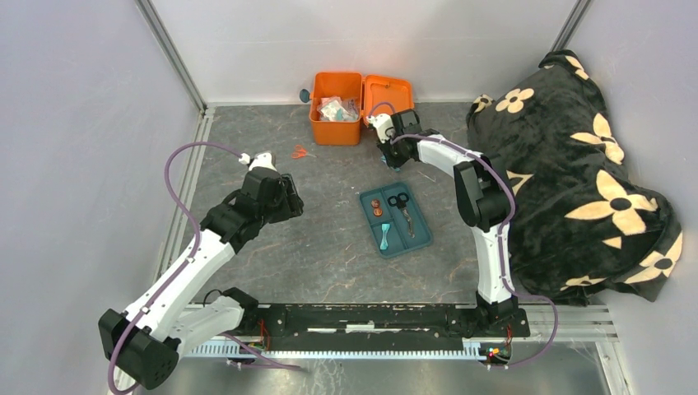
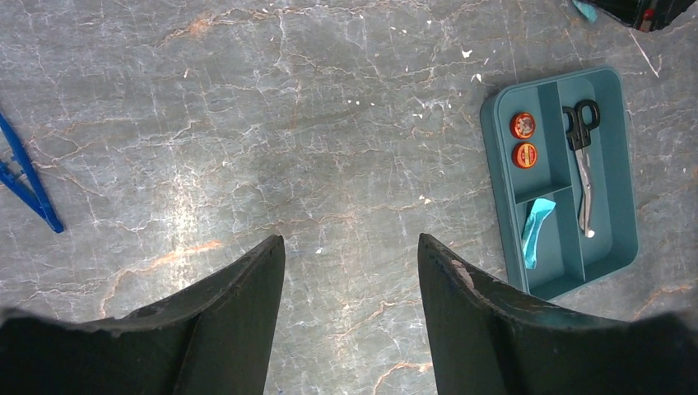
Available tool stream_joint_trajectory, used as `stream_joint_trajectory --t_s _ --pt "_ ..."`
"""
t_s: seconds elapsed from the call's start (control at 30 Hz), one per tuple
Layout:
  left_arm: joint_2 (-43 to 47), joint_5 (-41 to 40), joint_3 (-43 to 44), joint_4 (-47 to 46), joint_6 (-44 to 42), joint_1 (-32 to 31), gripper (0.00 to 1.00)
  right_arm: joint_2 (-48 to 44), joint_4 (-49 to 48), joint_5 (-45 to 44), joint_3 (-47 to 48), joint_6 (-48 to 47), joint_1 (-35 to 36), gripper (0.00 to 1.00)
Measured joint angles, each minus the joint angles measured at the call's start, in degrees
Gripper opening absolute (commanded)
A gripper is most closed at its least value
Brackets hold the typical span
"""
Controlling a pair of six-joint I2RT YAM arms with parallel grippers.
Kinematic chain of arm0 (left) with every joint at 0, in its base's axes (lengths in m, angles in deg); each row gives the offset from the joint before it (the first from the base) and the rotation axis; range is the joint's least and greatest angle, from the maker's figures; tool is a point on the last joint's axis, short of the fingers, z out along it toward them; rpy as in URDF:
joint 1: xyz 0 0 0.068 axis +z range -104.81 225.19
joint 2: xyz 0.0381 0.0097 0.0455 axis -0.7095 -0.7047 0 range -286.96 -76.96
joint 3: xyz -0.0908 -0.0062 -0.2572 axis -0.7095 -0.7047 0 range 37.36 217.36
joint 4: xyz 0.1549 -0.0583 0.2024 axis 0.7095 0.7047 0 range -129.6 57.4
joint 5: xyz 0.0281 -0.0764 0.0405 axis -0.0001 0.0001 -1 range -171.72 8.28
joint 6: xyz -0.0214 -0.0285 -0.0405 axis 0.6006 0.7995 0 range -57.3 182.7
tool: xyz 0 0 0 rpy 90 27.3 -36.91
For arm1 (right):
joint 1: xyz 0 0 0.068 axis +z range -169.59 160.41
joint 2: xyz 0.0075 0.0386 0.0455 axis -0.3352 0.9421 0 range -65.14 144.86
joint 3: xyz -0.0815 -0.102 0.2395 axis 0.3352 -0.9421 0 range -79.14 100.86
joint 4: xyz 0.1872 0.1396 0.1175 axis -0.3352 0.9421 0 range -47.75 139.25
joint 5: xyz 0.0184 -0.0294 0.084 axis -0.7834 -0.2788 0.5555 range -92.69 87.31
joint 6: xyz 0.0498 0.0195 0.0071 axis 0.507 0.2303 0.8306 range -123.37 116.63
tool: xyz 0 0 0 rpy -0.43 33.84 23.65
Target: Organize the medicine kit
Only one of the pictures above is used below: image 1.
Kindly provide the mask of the teal plastic tray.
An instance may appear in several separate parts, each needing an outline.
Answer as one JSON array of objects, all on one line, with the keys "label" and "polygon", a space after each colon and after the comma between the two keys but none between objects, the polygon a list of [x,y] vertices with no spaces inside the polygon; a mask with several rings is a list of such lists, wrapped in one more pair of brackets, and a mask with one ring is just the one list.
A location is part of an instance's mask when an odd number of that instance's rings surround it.
[{"label": "teal plastic tray", "polygon": [[[414,238],[408,235],[407,222],[403,214],[396,207],[391,207],[388,204],[388,197],[398,193],[407,193],[410,198],[410,201],[407,203],[407,208],[414,223]],[[383,211],[382,216],[373,215],[374,208],[370,205],[370,202],[374,199],[380,202],[379,208]],[[387,184],[360,193],[359,203],[381,258],[394,258],[399,255],[417,251],[418,249],[423,249],[432,244],[433,236],[431,230],[422,215],[412,190],[404,182]],[[389,231],[389,249],[387,251],[379,250],[382,223],[391,224],[391,229]]]}]

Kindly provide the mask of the orange handled small scissors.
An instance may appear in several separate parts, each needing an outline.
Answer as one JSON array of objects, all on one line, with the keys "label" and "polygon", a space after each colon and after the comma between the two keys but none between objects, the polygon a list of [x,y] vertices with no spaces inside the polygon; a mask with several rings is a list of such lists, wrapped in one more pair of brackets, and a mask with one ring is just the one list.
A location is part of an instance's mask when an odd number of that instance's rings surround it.
[{"label": "orange handled small scissors", "polygon": [[301,144],[294,146],[294,151],[291,153],[291,158],[293,160],[298,160],[305,157],[315,157],[315,154],[306,150]]}]

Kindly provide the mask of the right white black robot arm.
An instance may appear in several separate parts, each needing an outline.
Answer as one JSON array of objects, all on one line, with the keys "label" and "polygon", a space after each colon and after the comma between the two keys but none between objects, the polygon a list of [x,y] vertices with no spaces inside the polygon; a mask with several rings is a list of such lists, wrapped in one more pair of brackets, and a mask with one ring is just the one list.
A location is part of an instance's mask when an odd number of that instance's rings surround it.
[{"label": "right white black robot arm", "polygon": [[499,334],[518,308],[508,245],[515,200],[501,157],[469,150],[432,129],[422,129],[413,109],[371,115],[366,121],[375,130],[389,167],[398,169],[414,160],[452,177],[458,213],[476,242],[475,323],[487,336]]}]

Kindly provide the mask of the orange medicine kit box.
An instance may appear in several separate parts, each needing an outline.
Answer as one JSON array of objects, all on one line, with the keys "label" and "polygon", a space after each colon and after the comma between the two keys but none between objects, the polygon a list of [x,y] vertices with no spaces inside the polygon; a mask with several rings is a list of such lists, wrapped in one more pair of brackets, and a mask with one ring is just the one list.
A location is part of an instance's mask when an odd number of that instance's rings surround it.
[{"label": "orange medicine kit box", "polygon": [[[311,90],[309,121],[316,144],[354,146],[361,140],[361,129],[371,115],[391,114],[414,106],[411,82],[396,77],[359,72],[319,72]],[[322,98],[337,97],[347,109],[354,109],[355,122],[327,122],[319,118]]]}]

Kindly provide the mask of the black handled scissors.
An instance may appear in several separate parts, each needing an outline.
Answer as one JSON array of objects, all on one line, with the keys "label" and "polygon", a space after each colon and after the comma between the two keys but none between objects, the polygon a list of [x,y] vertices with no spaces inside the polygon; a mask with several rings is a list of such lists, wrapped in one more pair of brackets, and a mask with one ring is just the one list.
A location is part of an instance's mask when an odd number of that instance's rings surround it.
[{"label": "black handled scissors", "polygon": [[407,203],[409,201],[410,201],[410,198],[407,195],[407,193],[398,193],[396,195],[392,195],[392,196],[388,197],[388,204],[391,207],[396,207],[403,214],[403,217],[404,217],[405,221],[407,222],[408,235],[411,238],[414,238],[415,237],[414,223],[413,223],[412,217],[409,213],[409,210],[407,208]]}]

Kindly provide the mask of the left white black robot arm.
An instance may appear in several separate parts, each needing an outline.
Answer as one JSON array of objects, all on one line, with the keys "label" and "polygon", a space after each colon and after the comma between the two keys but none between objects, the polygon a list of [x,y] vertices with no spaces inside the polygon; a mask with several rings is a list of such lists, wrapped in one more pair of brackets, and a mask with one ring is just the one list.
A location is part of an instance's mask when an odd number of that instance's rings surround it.
[{"label": "left white black robot arm", "polygon": [[188,247],[144,295],[98,320],[100,340],[114,371],[152,390],[173,373],[182,356],[209,339],[234,330],[249,335],[258,312],[222,295],[187,318],[182,313],[208,279],[268,224],[301,216],[304,203],[290,174],[255,167],[242,187],[212,207]]}]

